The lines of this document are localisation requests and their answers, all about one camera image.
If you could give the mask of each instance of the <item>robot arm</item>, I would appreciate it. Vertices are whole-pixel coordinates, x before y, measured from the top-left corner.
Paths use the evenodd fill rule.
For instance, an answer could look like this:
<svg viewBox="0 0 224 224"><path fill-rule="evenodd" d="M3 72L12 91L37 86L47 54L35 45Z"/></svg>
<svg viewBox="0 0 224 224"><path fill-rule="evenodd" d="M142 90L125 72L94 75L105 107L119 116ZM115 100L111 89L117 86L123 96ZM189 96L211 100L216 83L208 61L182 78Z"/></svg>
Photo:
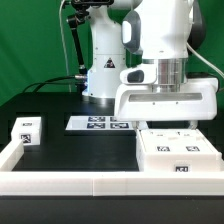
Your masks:
<svg viewBox="0 0 224 224"><path fill-rule="evenodd" d="M124 19L122 40L142 63L121 72L115 116L129 121L209 120L217 80L187 80L187 41L194 1L143 0Z"/></svg>

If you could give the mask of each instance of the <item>white block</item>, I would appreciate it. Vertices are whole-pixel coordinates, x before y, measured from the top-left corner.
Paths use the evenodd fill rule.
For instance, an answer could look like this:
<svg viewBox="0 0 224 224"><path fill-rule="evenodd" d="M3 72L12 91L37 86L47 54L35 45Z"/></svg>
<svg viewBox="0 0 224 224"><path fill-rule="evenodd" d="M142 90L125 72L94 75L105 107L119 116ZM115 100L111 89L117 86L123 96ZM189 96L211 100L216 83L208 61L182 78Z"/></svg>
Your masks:
<svg viewBox="0 0 224 224"><path fill-rule="evenodd" d="M222 154L199 130L137 131L137 161L140 171L217 172Z"/></svg>
<svg viewBox="0 0 224 224"><path fill-rule="evenodd" d="M40 145L41 117L17 118L11 132L12 139L22 139L24 145Z"/></svg>
<svg viewBox="0 0 224 224"><path fill-rule="evenodd" d="M0 153L0 171L12 171L23 154L23 141L11 141Z"/></svg>

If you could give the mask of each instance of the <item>white box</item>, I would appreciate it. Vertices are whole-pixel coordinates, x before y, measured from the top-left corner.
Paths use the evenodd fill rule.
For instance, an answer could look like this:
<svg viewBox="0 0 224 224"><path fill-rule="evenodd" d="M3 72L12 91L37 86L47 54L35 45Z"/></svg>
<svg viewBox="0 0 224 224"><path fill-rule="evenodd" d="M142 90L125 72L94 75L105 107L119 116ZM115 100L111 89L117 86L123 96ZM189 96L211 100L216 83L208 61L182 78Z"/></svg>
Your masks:
<svg viewBox="0 0 224 224"><path fill-rule="evenodd" d="M216 172L223 164L203 134L189 129L138 130L136 156L140 171Z"/></svg>
<svg viewBox="0 0 224 224"><path fill-rule="evenodd" d="M22 139L24 145L40 145L41 117L20 117L16 119L11 137Z"/></svg>

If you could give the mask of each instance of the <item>green backdrop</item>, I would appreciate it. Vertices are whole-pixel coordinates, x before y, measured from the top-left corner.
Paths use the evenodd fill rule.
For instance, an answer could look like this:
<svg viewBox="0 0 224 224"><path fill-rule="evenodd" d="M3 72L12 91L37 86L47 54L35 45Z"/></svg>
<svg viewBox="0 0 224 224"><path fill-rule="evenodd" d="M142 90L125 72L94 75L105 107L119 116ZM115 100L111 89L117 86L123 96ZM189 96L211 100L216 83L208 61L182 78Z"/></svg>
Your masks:
<svg viewBox="0 0 224 224"><path fill-rule="evenodd" d="M60 2L60 0L0 1L0 105L20 93L29 84L66 75L58 19ZM199 2L207 24L207 36L198 52L224 70L224 1L199 0ZM73 40L65 22L67 15L73 12L71 7L63 10L70 74L78 72ZM109 11L109 15L118 22L122 21L126 13L126 11ZM92 46L88 23L79 28L79 35L85 63L89 68L92 63ZM132 63L135 62L138 62L138 58L132 58ZM194 56L189 59L188 70L217 75ZM68 87L47 86L43 91L68 91ZM222 96L218 94L218 105L224 108Z"/></svg>

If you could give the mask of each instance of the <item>black tabletop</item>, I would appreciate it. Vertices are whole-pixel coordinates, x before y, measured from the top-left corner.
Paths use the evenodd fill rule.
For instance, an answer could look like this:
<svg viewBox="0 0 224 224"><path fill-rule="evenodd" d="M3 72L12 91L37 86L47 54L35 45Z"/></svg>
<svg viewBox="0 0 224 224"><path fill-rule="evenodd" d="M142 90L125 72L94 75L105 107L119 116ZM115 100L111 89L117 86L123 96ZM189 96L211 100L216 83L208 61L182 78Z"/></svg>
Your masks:
<svg viewBox="0 0 224 224"><path fill-rule="evenodd" d="M17 117L41 116L40 146L29 146L14 171L137 171L134 131L65 131L71 115L112 116L113 106L90 104L75 93L25 93L0 107L0 150ZM176 127L186 123L172 123ZM224 152L224 113L199 129ZM157 128L164 124L149 123ZM4 196L0 223L223 224L223 197L213 196Z"/></svg>

